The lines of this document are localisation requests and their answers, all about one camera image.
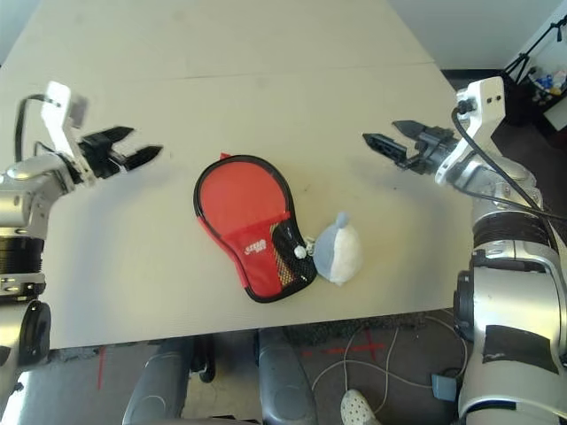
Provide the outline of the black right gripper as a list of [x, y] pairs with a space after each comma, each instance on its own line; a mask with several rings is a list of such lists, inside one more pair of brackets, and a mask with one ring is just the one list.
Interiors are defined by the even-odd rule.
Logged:
[[417, 174], [434, 174], [458, 144], [454, 131], [448, 128], [426, 127], [415, 120], [395, 120], [392, 124], [416, 142], [416, 155], [407, 158], [407, 148], [386, 135], [364, 133], [362, 138], [374, 152]]

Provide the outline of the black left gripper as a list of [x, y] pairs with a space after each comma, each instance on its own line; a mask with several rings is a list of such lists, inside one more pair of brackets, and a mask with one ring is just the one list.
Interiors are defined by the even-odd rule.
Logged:
[[93, 174], [107, 179], [121, 172], [132, 171], [153, 161], [163, 150], [161, 145], [148, 145], [125, 158], [113, 150], [113, 145], [128, 137], [132, 127], [116, 126], [101, 134], [86, 135], [80, 141], [80, 149]]

